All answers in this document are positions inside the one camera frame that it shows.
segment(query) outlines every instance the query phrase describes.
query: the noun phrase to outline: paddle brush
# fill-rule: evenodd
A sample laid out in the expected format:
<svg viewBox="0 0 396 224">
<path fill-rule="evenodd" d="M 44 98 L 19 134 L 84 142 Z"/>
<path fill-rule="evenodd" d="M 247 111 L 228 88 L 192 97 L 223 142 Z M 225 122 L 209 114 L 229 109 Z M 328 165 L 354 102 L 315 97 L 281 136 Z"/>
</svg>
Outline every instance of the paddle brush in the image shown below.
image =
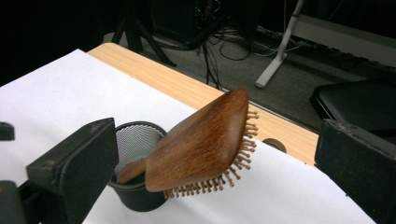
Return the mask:
<svg viewBox="0 0 396 224">
<path fill-rule="evenodd" d="M 250 169 L 257 112 L 248 111 L 245 90 L 228 91 L 171 129 L 145 159 L 124 166 L 121 184 L 146 172 L 148 191 L 166 198 L 222 190 L 236 169 Z"/>
</svg>

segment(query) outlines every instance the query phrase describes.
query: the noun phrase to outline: chair seat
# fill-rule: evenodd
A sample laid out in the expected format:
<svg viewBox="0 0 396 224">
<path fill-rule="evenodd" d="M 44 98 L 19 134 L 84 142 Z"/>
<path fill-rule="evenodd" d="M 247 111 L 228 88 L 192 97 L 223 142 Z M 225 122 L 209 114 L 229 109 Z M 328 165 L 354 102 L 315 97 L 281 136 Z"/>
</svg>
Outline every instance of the chair seat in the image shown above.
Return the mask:
<svg viewBox="0 0 396 224">
<path fill-rule="evenodd" d="M 396 138 L 396 81 L 372 79 L 319 86 L 310 98 L 321 119 L 336 119 Z"/>
</svg>

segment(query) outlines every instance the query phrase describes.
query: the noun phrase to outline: white sheet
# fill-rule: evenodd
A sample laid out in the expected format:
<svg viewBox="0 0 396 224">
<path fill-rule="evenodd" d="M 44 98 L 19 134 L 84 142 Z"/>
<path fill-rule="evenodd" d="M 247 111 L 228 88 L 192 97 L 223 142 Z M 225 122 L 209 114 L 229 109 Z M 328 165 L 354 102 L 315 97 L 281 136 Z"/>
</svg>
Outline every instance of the white sheet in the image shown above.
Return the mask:
<svg viewBox="0 0 396 224">
<path fill-rule="evenodd" d="M 0 179 L 18 186 L 26 165 L 89 122 L 145 120 L 168 131 L 194 112 L 80 50 L 0 88 L 0 104 L 0 121 L 16 130 L 15 141 L 0 142 Z M 147 213 L 106 187 L 84 223 L 373 223 L 316 168 L 260 142 L 252 160 L 234 188 Z"/>
</svg>

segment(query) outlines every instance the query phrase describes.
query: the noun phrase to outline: wooden bristle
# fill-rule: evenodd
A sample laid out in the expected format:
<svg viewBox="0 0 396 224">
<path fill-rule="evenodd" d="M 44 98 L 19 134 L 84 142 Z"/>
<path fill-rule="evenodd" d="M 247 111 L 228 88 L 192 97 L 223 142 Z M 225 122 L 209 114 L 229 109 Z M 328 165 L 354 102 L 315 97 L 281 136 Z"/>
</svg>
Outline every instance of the wooden bristle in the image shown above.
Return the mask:
<svg viewBox="0 0 396 224">
<path fill-rule="evenodd" d="M 259 116 L 257 112 L 248 111 L 247 112 L 247 119 L 257 119 Z M 246 123 L 244 137 L 242 138 L 241 146 L 239 148 L 238 154 L 233 161 L 232 166 L 235 166 L 237 169 L 250 169 L 249 163 L 251 163 L 250 155 L 248 153 L 254 152 L 256 143 L 253 140 L 250 140 L 253 136 L 257 135 L 258 128 L 253 123 Z M 199 193 L 207 193 L 211 192 L 212 190 L 218 191 L 223 190 L 227 182 L 230 187 L 234 186 L 233 179 L 231 178 L 230 173 L 236 179 L 240 179 L 241 176 L 236 173 L 236 170 L 233 167 L 229 167 L 222 175 L 213 178 L 211 180 L 202 181 L 199 183 L 189 184 L 185 186 L 180 186 L 175 189 L 168 189 L 163 192 L 165 198 L 178 198 L 184 196 L 190 196 Z"/>
</svg>

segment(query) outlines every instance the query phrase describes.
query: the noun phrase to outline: black mesh cup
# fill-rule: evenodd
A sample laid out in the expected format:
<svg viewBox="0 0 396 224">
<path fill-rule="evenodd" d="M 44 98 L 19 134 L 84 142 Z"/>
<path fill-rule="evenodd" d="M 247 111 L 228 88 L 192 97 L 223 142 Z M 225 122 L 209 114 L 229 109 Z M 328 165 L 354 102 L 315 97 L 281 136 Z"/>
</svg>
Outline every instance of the black mesh cup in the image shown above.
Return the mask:
<svg viewBox="0 0 396 224">
<path fill-rule="evenodd" d="M 119 164 L 108 185 L 119 195 L 128 208 L 137 212 L 154 210 L 166 202 L 163 192 L 149 192 L 145 186 L 145 174 L 139 175 L 128 183 L 118 183 L 117 176 L 122 168 L 131 161 L 146 158 L 166 131 L 150 122 L 136 121 L 116 128 L 119 150 Z"/>
</svg>

